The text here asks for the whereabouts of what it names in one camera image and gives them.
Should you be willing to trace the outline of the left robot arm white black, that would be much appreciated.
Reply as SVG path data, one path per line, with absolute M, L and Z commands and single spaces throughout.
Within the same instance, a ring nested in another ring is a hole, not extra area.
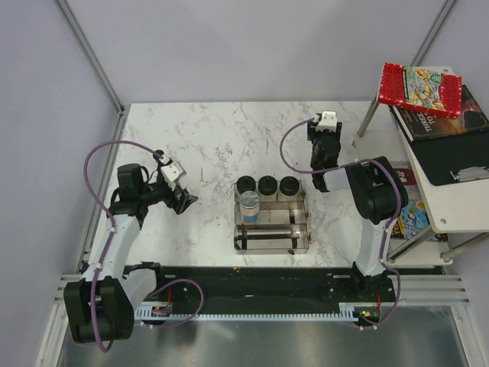
M 134 312 L 141 302 L 161 300 L 167 281 L 156 275 L 154 264 L 136 266 L 124 273 L 130 249 L 142 230 L 150 206 L 164 203 L 180 215 L 197 201 L 179 185 L 186 172 L 179 162 L 157 164 L 157 178 L 148 183 L 140 164 L 126 164 L 117 171 L 118 187 L 108 208 L 103 245 L 80 280 L 63 291 L 70 331 L 76 343 L 110 343 L 128 339 L 134 328 Z

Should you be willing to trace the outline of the clear three-slot organizer tray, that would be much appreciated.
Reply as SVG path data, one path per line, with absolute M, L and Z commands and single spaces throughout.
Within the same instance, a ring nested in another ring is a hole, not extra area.
M 233 246 L 239 255 L 301 255 L 309 250 L 309 213 L 306 209 L 305 190 L 300 180 L 300 191 L 295 201 L 279 201 L 280 180 L 277 180 L 277 199 L 261 202 L 257 222 L 244 224 L 239 208 L 240 197 L 235 199 L 235 227 Z

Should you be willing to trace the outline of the blue-label bottle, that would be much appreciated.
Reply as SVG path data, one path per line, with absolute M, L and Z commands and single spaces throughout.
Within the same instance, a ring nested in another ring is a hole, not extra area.
M 257 217 L 260 209 L 260 198 L 254 191 L 245 191 L 240 195 L 239 208 L 241 221 L 244 224 L 252 224 L 257 222 Z

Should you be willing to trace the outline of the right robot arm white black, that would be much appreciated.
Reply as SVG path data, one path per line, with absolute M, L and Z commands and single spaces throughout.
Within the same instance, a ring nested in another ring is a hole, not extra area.
M 349 288 L 355 299 L 365 301 L 387 283 L 387 242 L 408 194 L 384 156 L 338 166 L 341 130 L 340 122 L 333 129 L 318 122 L 307 124 L 307 140 L 312 143 L 310 167 L 318 191 L 351 191 L 362 218 L 362 234 Z

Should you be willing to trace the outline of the black-cap spice bottle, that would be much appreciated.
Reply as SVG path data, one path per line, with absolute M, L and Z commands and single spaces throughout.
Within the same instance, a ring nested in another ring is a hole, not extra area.
M 154 153 L 153 153 L 153 158 L 155 160 L 160 160 L 162 157 L 164 156 L 164 152 L 162 150 L 156 150 Z

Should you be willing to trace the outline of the black knob-lid glass jar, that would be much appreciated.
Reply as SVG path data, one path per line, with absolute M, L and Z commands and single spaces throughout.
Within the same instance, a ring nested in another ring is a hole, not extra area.
M 244 192 L 256 190 L 256 181 L 252 176 L 244 175 L 236 182 L 236 196 L 240 197 Z

